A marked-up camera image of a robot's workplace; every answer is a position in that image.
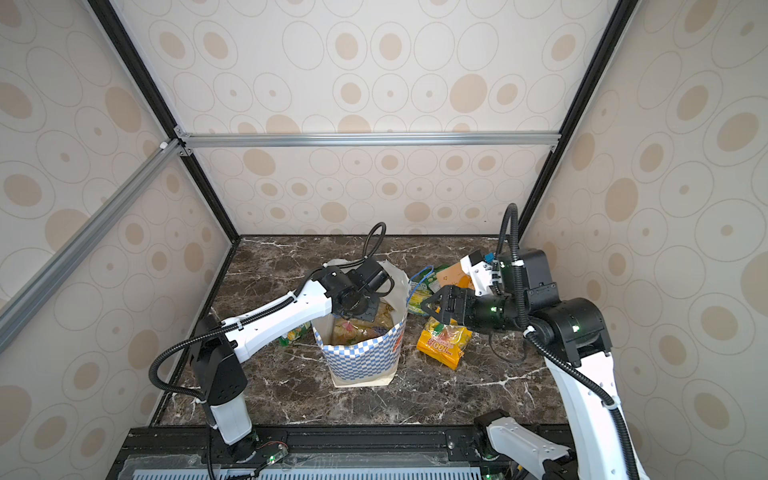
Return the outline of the yellow gummy candy bag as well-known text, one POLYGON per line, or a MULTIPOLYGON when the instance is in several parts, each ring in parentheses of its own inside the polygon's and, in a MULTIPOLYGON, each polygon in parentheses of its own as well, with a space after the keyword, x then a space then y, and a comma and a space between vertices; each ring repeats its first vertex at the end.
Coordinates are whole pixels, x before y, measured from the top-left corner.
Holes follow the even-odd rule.
POLYGON ((355 345, 385 335, 394 326, 393 311, 388 303, 382 302, 372 320, 336 318, 330 344, 355 345))
POLYGON ((471 338, 472 332, 459 326, 454 320, 450 324, 443 324, 430 318, 421 331, 417 349, 456 370, 471 338))

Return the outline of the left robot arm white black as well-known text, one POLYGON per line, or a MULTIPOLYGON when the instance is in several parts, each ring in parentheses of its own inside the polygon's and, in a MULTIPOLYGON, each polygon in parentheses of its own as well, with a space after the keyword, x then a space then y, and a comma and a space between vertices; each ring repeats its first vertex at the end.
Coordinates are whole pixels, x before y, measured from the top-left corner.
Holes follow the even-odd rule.
POLYGON ((385 235, 386 224, 375 224, 360 259, 318 267, 284 296, 170 347, 150 365, 150 382, 163 391, 196 398, 204 406, 209 426, 226 445, 243 441, 252 432, 252 421, 243 397, 247 379, 241 364, 278 337, 328 314, 373 320, 381 299, 395 287, 394 278, 374 259, 385 235), (369 245, 373 238, 376 243, 369 245), (170 357, 206 343, 213 344, 212 350, 198 359, 203 363, 202 372, 212 377, 202 380, 199 389, 175 386, 159 377, 160 366, 170 357))

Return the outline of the blue checkered paper bag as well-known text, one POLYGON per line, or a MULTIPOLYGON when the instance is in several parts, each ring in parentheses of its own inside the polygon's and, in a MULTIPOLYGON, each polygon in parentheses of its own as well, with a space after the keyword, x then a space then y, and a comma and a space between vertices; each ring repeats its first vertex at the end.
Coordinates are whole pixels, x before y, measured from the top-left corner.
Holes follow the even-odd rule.
POLYGON ((328 314, 311 321, 313 334, 336 388, 386 386, 397 372, 407 323, 410 281, 388 260, 379 264, 393 278, 393 290, 381 302, 389 306, 391 327, 383 334, 352 345, 336 345, 334 328, 341 317, 328 314))

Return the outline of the green Fox's candy bag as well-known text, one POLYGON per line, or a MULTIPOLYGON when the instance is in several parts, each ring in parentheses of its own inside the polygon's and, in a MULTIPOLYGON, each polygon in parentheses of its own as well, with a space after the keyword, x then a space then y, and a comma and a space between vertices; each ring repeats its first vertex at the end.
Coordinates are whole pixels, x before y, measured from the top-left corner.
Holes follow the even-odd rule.
POLYGON ((309 322, 304 323, 287 333, 279 337, 278 341, 281 346, 289 346, 301 339, 307 332, 311 330, 311 324, 309 322))
POLYGON ((457 285, 463 278, 464 272, 459 263, 439 268, 434 273, 434 279, 430 281, 429 287, 437 291, 446 285, 457 285))

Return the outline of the orange potato chips bag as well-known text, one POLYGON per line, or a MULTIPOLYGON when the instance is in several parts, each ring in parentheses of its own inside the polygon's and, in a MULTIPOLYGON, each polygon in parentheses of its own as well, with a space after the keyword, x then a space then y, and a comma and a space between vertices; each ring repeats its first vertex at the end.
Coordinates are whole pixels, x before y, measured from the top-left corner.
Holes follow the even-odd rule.
POLYGON ((473 288, 471 277, 464 272, 460 262, 454 263, 436 272, 437 289, 445 286, 473 288))

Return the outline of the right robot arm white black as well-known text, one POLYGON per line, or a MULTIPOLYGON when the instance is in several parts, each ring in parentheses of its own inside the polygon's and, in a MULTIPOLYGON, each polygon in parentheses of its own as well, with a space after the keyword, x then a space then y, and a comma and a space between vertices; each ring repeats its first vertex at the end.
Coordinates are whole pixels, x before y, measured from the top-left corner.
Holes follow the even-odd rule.
POLYGON ((470 259, 471 288, 448 285, 421 308, 446 325, 491 335, 517 331, 555 379, 573 439, 556 444, 502 410, 474 421, 484 459, 510 459, 535 479, 644 479, 614 376, 612 341, 600 309, 586 298, 563 300, 546 254, 521 250, 516 204, 503 214, 493 261, 470 259))

